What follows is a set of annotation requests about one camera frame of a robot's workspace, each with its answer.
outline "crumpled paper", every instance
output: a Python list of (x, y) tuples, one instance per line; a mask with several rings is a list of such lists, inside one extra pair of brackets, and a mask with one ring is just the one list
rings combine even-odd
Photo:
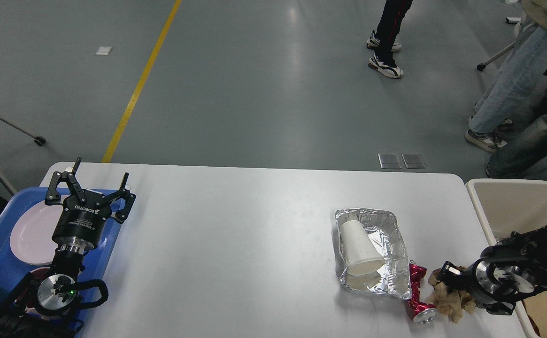
[(463, 290), (448, 292), (447, 285), (436, 279), (438, 272), (440, 272), (440, 269), (432, 271), (430, 278), (428, 278), (428, 284), (434, 287), (434, 292), (425, 301), (428, 304), (434, 304), (438, 308), (438, 312), (449, 316), (453, 323), (459, 323), (463, 317), (463, 310), (473, 315), (473, 310), (476, 307), (476, 301), (473, 297)]

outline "white table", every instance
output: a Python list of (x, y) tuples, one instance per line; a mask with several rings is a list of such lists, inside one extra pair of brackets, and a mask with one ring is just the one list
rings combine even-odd
[(77, 179), (117, 189), (126, 171), (138, 197), (86, 338), (524, 336), (516, 316), (480, 309), (459, 324), (417, 325), (404, 301), (348, 293), (336, 278), (331, 229), (342, 208), (396, 214), (410, 259), (430, 271), (473, 263), (486, 239), (457, 176), (82, 163)]

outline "metal floor plate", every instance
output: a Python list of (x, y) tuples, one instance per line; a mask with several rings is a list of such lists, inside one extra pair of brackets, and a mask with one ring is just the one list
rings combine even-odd
[(378, 154), (382, 169), (402, 169), (400, 160), (396, 154)]
[(408, 169), (424, 169), (424, 158), (421, 154), (402, 154), (402, 159), (405, 161), (405, 166)]

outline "white plate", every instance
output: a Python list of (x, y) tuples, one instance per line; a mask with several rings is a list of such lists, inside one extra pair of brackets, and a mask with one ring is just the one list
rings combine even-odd
[(31, 265), (50, 264), (56, 250), (52, 234), (61, 213), (62, 206), (47, 206), (43, 201), (27, 210), (12, 229), (10, 242), (15, 257)]

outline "yellow object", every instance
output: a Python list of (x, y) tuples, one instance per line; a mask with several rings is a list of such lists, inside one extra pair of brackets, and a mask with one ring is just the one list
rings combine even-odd
[(117, 129), (115, 130), (115, 134), (110, 140), (110, 143), (108, 144), (108, 148), (106, 148), (106, 152), (104, 156), (102, 157), (102, 163), (109, 163), (110, 160), (113, 158), (113, 154), (115, 153), (115, 150), (117, 149), (117, 145), (119, 144), (119, 141), (121, 140), (123, 131), (125, 130), (125, 127), (127, 126), (127, 122), (129, 122), (129, 118), (131, 117), (131, 114), (134, 108), (136, 107), (136, 103), (138, 102), (138, 99), (140, 98), (140, 94), (142, 94), (142, 90), (144, 89), (144, 84), (146, 84), (146, 80), (148, 79), (148, 75), (150, 75), (150, 71), (153, 68), (154, 62), (155, 60), (157, 60), (157, 56), (159, 56), (159, 51), (160, 51), (160, 48), (162, 47), (162, 43), (164, 42), (164, 38), (167, 36), (167, 33), (169, 32), (169, 28), (171, 27), (171, 23), (173, 22), (173, 19), (175, 18), (177, 9), (179, 9), (180, 4), (181, 4), (181, 0), (176, 0), (175, 4), (173, 5), (173, 8), (171, 9), (171, 12), (169, 13), (169, 17), (167, 18), (167, 21), (165, 22), (164, 27), (161, 30), (159, 39), (157, 40), (157, 43), (153, 48), (153, 52), (150, 54), (150, 57), (148, 58), (148, 62), (146, 63), (146, 67), (144, 67), (144, 71), (142, 72), (142, 75), (140, 76), (140, 80), (138, 81), (138, 84), (136, 85), (136, 89), (133, 91), (133, 94), (131, 95), (131, 99), (129, 99), (129, 103), (127, 103), (125, 113), (123, 113), (123, 116), (121, 117), (121, 121), (119, 121), (119, 126), (117, 126)]

